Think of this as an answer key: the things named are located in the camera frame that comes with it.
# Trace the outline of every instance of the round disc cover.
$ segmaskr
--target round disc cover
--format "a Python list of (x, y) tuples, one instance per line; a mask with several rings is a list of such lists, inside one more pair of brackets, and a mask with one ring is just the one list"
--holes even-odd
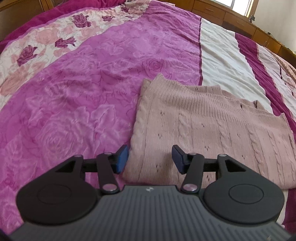
[(281, 189), (257, 173), (228, 173), (210, 184), (203, 198), (219, 217), (240, 224), (274, 220), (284, 204)]
[(41, 176), (17, 195), (17, 207), (25, 221), (61, 225), (82, 218), (97, 202), (95, 189), (80, 178), (63, 173)]

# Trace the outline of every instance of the dark purple stripe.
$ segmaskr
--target dark purple stripe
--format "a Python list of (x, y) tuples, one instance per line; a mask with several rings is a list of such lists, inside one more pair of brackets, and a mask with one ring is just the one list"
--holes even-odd
[[(273, 79), (258, 58), (257, 44), (240, 34), (235, 34), (235, 38), (238, 42), (239, 51), (246, 57), (259, 85), (264, 88), (265, 95), (271, 102), (273, 113), (276, 116), (279, 116), (281, 113), (285, 114), (295, 139), (296, 123), (291, 116), (290, 110), (285, 105), (281, 93), (276, 89)], [(296, 189), (289, 190), (283, 224), (287, 231), (296, 232)]]
[(198, 31), (199, 31), (199, 34), (198, 34), (198, 47), (200, 49), (200, 80), (198, 82), (198, 85), (202, 85), (202, 81), (203, 81), (203, 76), (202, 76), (202, 46), (201, 46), (201, 43), (200, 43), (201, 25), (202, 25), (202, 20), (200, 19), (200, 27), (198, 29)]
[(125, 0), (69, 0), (68, 2), (61, 4), (60, 6), (57, 6), (33, 17), (30, 21), (14, 30), (3, 41), (0, 42), (0, 53), (4, 50), (4, 48), (10, 41), (17, 39), (19, 36), (26, 33), (26, 31), (32, 27), (45, 24), (48, 21), (58, 18), (64, 14), (68, 14), (85, 7), (108, 8), (120, 5), (124, 2)]

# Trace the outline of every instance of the knitted garment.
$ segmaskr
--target knitted garment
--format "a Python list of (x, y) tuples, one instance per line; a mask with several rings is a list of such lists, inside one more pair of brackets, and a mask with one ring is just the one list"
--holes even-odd
[[(180, 187), (185, 175), (172, 160), (174, 144), (205, 158), (228, 154), (282, 189), (296, 187), (296, 147), (284, 114), (219, 86), (185, 86), (159, 74), (143, 81), (123, 178)], [(202, 187), (213, 181), (215, 173), (204, 173)]]

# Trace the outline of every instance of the floral bedding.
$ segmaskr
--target floral bedding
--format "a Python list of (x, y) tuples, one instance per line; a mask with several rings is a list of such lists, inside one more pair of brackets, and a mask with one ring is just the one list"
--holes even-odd
[[(296, 133), (289, 73), (263, 47), (173, 4), (69, 0), (0, 43), (0, 228), (22, 224), (15, 197), (74, 154), (129, 144), (144, 78), (220, 85), (284, 113)], [(126, 182), (116, 177), (122, 187)], [(86, 181), (98, 185), (96, 175)], [(294, 231), (294, 189), (278, 222)]]

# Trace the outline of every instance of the window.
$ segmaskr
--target window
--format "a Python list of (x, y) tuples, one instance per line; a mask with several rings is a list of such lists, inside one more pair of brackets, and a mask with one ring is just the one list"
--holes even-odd
[(233, 11), (249, 16), (254, 0), (213, 0), (226, 7), (229, 7)]

